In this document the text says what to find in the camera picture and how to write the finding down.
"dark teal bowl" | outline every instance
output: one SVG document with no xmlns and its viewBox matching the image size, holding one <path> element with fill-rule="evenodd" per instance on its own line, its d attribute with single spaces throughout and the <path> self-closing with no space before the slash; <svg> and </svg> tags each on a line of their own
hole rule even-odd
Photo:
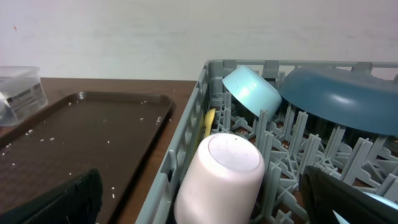
<svg viewBox="0 0 398 224">
<path fill-rule="evenodd" d="M 371 133 L 398 135 L 398 85 L 338 68 L 299 68 L 279 93 L 315 116 Z"/>
</svg>

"white wall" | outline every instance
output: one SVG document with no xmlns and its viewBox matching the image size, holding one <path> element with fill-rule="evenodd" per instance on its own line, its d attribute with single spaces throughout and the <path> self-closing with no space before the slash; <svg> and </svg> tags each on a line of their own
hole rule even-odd
<svg viewBox="0 0 398 224">
<path fill-rule="evenodd" d="M 397 0 L 0 0 L 0 65 L 196 80 L 212 58 L 398 61 L 397 9 Z"/>
</svg>

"brown tray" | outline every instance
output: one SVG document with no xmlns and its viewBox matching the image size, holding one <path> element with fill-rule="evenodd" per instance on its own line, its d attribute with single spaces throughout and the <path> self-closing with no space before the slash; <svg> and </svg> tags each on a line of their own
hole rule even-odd
<svg viewBox="0 0 398 224">
<path fill-rule="evenodd" d="M 97 168 L 97 222 L 107 223 L 173 106 L 163 95 L 80 92 L 38 112 L 0 139 L 0 213 Z"/>
</svg>

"gray plastic dish rack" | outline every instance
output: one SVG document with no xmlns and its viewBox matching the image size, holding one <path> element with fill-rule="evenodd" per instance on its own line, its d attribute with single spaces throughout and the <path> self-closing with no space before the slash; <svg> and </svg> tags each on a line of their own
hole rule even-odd
<svg viewBox="0 0 398 224">
<path fill-rule="evenodd" d="M 285 77 L 280 66 L 294 69 L 302 66 L 343 67 L 366 73 L 370 73 L 372 68 L 398 68 L 398 63 L 387 62 L 208 61 L 178 123 L 137 224 L 175 223 L 173 202 L 203 138 L 203 117 L 210 108 L 216 108 L 211 132 L 234 133 L 252 141 L 268 167 L 259 192 L 260 202 L 255 206 L 256 216 L 251 223 L 264 223 L 264 220 L 268 223 L 293 223 L 297 218 L 309 223 L 306 211 L 297 200 L 298 177 L 307 165 L 319 167 L 363 192 L 398 201 L 398 158 L 383 146 L 388 136 L 376 136 L 372 140 L 358 138 L 354 147 L 350 147 L 342 142 L 347 128 L 334 124 L 331 134 L 321 139 L 317 133 L 325 132 L 327 121 L 319 119 L 315 130 L 307 130 L 309 114 L 291 104 L 281 109 L 271 122 L 267 122 L 266 111 L 261 111 L 258 118 L 249 113 L 242 115 L 239 112 L 242 106 L 234 101 L 221 81 L 241 65 L 252 67 L 277 89 Z"/>
</svg>

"plastic container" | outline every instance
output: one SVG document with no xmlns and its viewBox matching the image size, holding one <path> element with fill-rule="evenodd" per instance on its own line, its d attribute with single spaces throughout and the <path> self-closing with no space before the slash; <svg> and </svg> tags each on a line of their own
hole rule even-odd
<svg viewBox="0 0 398 224">
<path fill-rule="evenodd" d="M 248 123 L 245 118 L 235 114 L 237 104 L 234 104 L 231 93 L 226 91 L 222 83 L 222 79 L 240 65 L 248 65 L 255 71 L 260 68 L 261 76 L 277 90 L 285 77 L 285 72 L 279 70 L 280 66 L 289 66 L 294 69 L 302 66 L 344 67 L 365 73 L 371 73 L 372 68 L 398 68 L 398 63 L 387 62 L 208 61 L 201 71 L 178 123 L 164 160 L 136 220 L 137 224 L 175 223 L 173 215 L 175 196 L 199 142 L 203 138 L 203 117 L 210 108 L 216 108 L 216 117 L 211 130 L 213 134 L 235 133 L 249 140 L 258 135 L 263 137 L 256 138 L 255 145 L 263 155 L 266 175 L 263 180 L 264 189 L 260 190 L 262 202 L 256 205 L 254 209 L 256 215 L 251 223 L 264 223 L 264 219 L 270 223 L 289 223 L 297 217 L 304 223 L 308 221 L 307 212 L 295 197 L 298 177 L 306 165 L 319 167 L 350 185 L 353 185 L 357 178 L 370 186 L 356 186 L 359 190 L 396 201 L 398 178 L 391 171 L 397 172 L 393 167 L 398 167 L 398 158 L 383 147 L 385 136 L 379 136 L 374 142 L 359 138 L 354 148 L 341 142 L 341 138 L 339 140 L 345 131 L 344 127 L 339 126 L 333 130 L 330 139 L 320 139 L 316 133 L 307 133 L 307 138 L 303 138 L 308 114 L 304 111 L 296 114 L 299 109 L 293 105 L 288 105 L 287 109 L 281 106 L 280 112 L 277 112 L 271 122 L 267 122 L 267 113 L 261 111 L 258 119 L 255 119 L 252 124 Z M 320 144 L 321 140 L 322 142 L 325 140 L 325 144 L 328 144 L 326 149 Z M 334 157 L 328 157 L 322 161 L 325 150 Z M 379 161 L 378 157 L 382 157 L 384 162 Z M 372 166 L 375 161 L 380 165 L 377 168 Z M 367 173 L 372 170 L 375 171 L 372 175 Z M 380 170 L 387 172 L 381 176 L 377 174 Z M 289 212 L 285 213 L 285 210 L 283 212 L 278 209 L 278 206 L 282 204 L 286 205 L 285 208 Z"/>
<path fill-rule="evenodd" d="M 14 126 L 48 104 L 38 67 L 0 67 L 0 126 Z"/>
</svg>

